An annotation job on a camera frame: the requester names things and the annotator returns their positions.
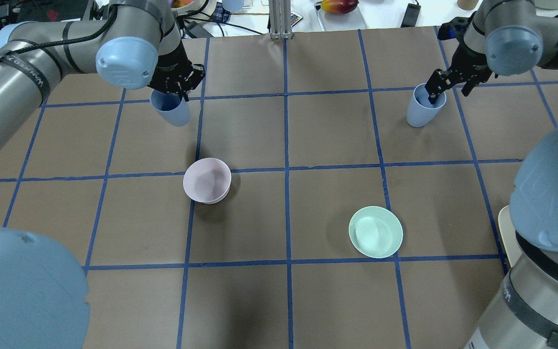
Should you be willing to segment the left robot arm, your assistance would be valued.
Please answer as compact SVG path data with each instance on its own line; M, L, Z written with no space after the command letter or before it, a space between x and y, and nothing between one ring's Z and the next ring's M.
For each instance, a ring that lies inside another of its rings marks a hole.
M167 0L111 0L106 20L22 22L0 36L0 150L70 74L188 100L202 64L186 54ZM80 349L90 305L82 265L62 243L0 227L0 349Z

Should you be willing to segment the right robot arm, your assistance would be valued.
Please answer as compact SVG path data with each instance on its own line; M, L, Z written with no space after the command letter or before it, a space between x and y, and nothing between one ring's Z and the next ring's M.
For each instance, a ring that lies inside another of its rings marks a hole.
M452 37L451 66L425 84L430 102L459 83L468 95L491 74L558 69L558 16L539 16L533 0L485 0L441 26L438 38ZM520 256L465 348L558 349L558 127L525 157L509 209Z

